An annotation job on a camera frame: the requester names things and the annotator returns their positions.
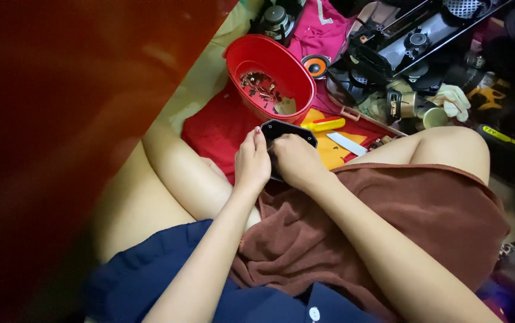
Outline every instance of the hand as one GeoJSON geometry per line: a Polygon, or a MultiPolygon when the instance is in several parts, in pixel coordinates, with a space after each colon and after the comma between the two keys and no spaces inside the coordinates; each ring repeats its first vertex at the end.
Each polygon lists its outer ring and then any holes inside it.
{"type": "Polygon", "coordinates": [[[236,153],[236,188],[259,194],[271,176],[271,161],[260,127],[251,130],[236,153]]]}
{"type": "Polygon", "coordinates": [[[285,134],[274,140],[277,170],[291,186],[307,191],[331,172],[321,162],[317,150],[302,137],[285,134]]]}

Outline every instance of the leg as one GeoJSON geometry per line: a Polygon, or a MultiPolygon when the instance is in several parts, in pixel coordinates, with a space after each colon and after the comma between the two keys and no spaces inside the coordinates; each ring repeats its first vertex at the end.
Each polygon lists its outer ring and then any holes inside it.
{"type": "Polygon", "coordinates": [[[157,231],[194,221],[160,182],[140,142],[94,209],[98,259],[105,263],[157,231]]]}
{"type": "Polygon", "coordinates": [[[441,164],[489,182],[489,149],[481,136],[464,127],[439,127],[397,139],[347,164],[441,164]]]}
{"type": "MultiPolygon", "coordinates": [[[[142,142],[150,165],[176,201],[196,220],[215,218],[232,193],[232,185],[161,120],[153,122],[142,142]]],[[[254,208],[246,229],[260,219],[254,208]]]]}

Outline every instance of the white glove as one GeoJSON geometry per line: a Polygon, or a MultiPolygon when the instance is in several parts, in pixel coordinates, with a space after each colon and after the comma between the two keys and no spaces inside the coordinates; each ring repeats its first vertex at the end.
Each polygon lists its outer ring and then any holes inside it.
{"type": "Polygon", "coordinates": [[[442,107],[450,118],[457,117],[457,120],[461,122],[465,122],[469,118],[467,110],[471,108],[471,103],[458,86],[443,84],[434,97],[427,97],[427,99],[442,107]]]}

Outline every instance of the brown towel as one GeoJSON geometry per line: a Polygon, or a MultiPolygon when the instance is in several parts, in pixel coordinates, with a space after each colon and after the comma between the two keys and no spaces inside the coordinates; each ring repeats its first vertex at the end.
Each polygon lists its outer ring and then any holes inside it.
{"type": "MultiPolygon", "coordinates": [[[[477,177],[444,165],[357,164],[333,172],[471,290],[491,273],[508,225],[500,201],[477,177]]],[[[366,312],[399,320],[353,246],[309,196],[294,188],[262,193],[259,206],[262,221],[244,234],[233,262],[236,283],[299,295],[321,282],[366,312]]]]}

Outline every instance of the white button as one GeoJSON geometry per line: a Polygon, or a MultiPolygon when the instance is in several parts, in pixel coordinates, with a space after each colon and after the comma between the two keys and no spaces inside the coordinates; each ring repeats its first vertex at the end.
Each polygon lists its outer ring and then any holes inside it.
{"type": "Polygon", "coordinates": [[[311,317],[311,319],[314,322],[317,322],[319,318],[321,318],[321,315],[319,314],[319,310],[317,309],[317,307],[312,307],[309,309],[309,317],[311,317]]]}

